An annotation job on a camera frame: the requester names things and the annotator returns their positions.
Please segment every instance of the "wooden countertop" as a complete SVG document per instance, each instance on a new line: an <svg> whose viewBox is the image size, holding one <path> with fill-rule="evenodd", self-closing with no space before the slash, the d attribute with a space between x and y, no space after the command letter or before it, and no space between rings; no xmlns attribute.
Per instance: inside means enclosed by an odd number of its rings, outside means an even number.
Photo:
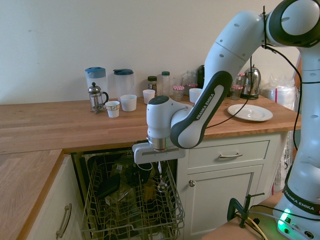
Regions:
<svg viewBox="0 0 320 240"><path fill-rule="evenodd" d="M65 153L130 147L147 136L146 108L142 97L132 112L122 111L109 118L107 112L90 112L84 101L0 105L0 154L63 149ZM226 99L208 126L226 120L227 108L244 103L244 99ZM296 113L260 96L249 100L273 113L264 122L232 118L205 131L205 139L235 137L293 130Z"/></svg>
<svg viewBox="0 0 320 240"><path fill-rule="evenodd" d="M280 201L282 197L282 192L277 192L275 195L267 198L261 205L274 207ZM250 209L253 212L260 212L272 215L272 210L267 209L264 207L253 207ZM260 220L259 227L263 230L263 233L269 240L288 240L285 236L281 235L277 230L277 222L268 216L260 215L260 214L253 214L250 213L249 217L251 219L258 218ZM224 225L218 227L217 229L213 230L212 232L208 233L207 235L203 236L201 240L261 240L262 237L252 230L249 226L245 226L245 228L240 228L239 223L240 219L235 217L234 219L230 220L229 222L225 223Z"/></svg>
<svg viewBox="0 0 320 240"><path fill-rule="evenodd" d="M184 102L190 104L187 97ZM224 100L209 126L229 118L229 106L244 102ZM254 122L234 117L207 129L204 138L293 130L295 112L262 96L248 104L270 110L273 118ZM139 97L135 111L120 109L119 117L109 118L107 112L90 112L88 100L0 105L1 239L26 239L62 164L63 153L130 147L146 139L146 107Z"/></svg>
<svg viewBox="0 0 320 240"><path fill-rule="evenodd" d="M0 155L2 240L27 238L62 162L62 149Z"/></svg>

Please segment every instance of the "white robotic arm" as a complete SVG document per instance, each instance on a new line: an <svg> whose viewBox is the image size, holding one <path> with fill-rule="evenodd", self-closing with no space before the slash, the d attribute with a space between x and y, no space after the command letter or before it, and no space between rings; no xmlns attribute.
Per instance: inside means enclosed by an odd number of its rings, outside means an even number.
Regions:
<svg viewBox="0 0 320 240"><path fill-rule="evenodd" d="M277 224L287 238L320 240L320 0L284 0L266 16L238 13L207 55L203 91L194 107L166 96L148 103L148 143L133 147L135 161L140 163L143 155L150 162L181 158L183 149L197 146L233 79L265 41L277 47L297 47L302 56L301 142L276 206L289 214L273 214L292 226Z"/></svg>

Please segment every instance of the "plastic pitcher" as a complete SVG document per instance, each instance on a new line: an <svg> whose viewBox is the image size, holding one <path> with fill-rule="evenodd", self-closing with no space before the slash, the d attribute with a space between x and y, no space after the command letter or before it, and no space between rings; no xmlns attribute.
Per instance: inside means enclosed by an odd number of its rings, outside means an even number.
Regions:
<svg viewBox="0 0 320 240"><path fill-rule="evenodd" d="M99 66L89 67L85 71L87 89L94 82L101 88L101 91L108 92L108 81L106 77L106 69Z"/></svg>
<svg viewBox="0 0 320 240"><path fill-rule="evenodd" d="M113 71L117 90L117 98L120 102L121 96L134 94L134 71L131 69L115 69Z"/></svg>

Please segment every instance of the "open dishwasher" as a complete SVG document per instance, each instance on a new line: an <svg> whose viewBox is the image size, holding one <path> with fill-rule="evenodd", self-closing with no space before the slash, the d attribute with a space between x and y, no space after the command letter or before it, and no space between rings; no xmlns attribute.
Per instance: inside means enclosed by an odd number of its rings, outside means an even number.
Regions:
<svg viewBox="0 0 320 240"><path fill-rule="evenodd" d="M185 213L172 172L174 160L135 164L131 149L84 152L88 184L85 240L175 240Z"/></svg>

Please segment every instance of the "drawer handle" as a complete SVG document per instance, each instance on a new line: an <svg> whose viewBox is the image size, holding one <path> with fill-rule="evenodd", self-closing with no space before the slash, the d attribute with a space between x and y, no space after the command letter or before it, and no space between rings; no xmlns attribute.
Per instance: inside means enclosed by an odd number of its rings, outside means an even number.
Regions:
<svg viewBox="0 0 320 240"><path fill-rule="evenodd" d="M55 232L56 238L62 238L64 236L66 229L68 227L70 217L71 217L71 209L72 209L71 203L64 207L65 212L64 212L62 223L61 223L61 227L58 231Z"/></svg>
<svg viewBox="0 0 320 240"><path fill-rule="evenodd" d="M194 187L196 185L196 182L195 181L193 181L193 180L190 180L189 181L189 186L190 187Z"/></svg>
<svg viewBox="0 0 320 240"><path fill-rule="evenodd" d="M220 159L231 159L231 158L237 158L237 157L241 157L241 156L243 156L243 154L239 154L239 153L237 152L236 155L231 155L231 156L222 156L222 155L220 154L219 158L220 158Z"/></svg>

